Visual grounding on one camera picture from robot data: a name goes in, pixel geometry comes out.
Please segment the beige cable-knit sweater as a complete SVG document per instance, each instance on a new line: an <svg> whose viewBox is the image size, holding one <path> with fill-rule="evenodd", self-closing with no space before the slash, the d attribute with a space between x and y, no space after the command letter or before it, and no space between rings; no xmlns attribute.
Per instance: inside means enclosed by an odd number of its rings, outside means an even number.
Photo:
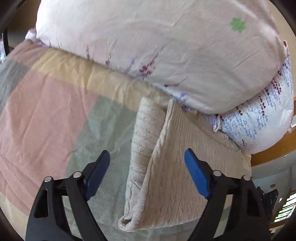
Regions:
<svg viewBox="0 0 296 241"><path fill-rule="evenodd" d="M251 157L226 134L213 131L201 113L185 111L173 99L164 108L144 97L132 136L121 230L170 227L201 216L206 199L185 165L187 149L226 176L251 175Z"/></svg>

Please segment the bright window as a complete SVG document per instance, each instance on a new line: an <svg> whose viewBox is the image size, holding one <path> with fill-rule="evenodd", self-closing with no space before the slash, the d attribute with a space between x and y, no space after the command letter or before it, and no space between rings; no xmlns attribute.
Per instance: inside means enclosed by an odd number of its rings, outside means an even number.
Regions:
<svg viewBox="0 0 296 241"><path fill-rule="evenodd" d="M295 210L295 191L290 192L289 197L286 199L284 205L276 215L274 222L270 225L269 230L277 230L282 228L287 220L292 216Z"/></svg>

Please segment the wooden headboard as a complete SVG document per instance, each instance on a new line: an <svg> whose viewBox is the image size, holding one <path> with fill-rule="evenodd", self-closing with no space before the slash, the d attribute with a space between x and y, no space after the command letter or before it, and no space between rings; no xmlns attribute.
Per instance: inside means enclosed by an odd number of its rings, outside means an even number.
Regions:
<svg viewBox="0 0 296 241"><path fill-rule="evenodd" d="M285 133L275 145L265 151L252 155L251 166L255 167L273 161L295 151L295 141L295 123L293 123L292 130Z"/></svg>

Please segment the white blue-patterned pillow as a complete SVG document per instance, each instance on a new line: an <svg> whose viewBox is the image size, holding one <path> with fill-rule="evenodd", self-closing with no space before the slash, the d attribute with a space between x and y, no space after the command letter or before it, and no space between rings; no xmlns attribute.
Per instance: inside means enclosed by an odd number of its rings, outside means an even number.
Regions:
<svg viewBox="0 0 296 241"><path fill-rule="evenodd" d="M253 98L223 113L206 115L213 131L225 134L247 155L275 145L292 130L294 89L287 56L271 82Z"/></svg>

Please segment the pastel patchwork bed quilt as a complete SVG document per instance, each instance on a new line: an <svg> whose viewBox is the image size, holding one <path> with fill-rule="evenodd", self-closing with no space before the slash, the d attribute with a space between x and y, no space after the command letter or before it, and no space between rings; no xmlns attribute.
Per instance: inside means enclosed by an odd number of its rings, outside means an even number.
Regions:
<svg viewBox="0 0 296 241"><path fill-rule="evenodd" d="M30 210L44 178L68 177L103 150L111 162L91 211L109 240L186 240L196 221L124 232L130 146L138 106L170 97L92 61L25 40L1 65L1 209L25 237Z"/></svg>

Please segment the pink floral pillow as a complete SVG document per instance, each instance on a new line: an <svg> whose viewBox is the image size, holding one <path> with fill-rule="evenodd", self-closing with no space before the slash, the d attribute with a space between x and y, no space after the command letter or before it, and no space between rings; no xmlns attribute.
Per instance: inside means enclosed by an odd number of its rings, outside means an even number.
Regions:
<svg viewBox="0 0 296 241"><path fill-rule="evenodd" d="M267 1L41 1L36 38L225 113L287 57Z"/></svg>

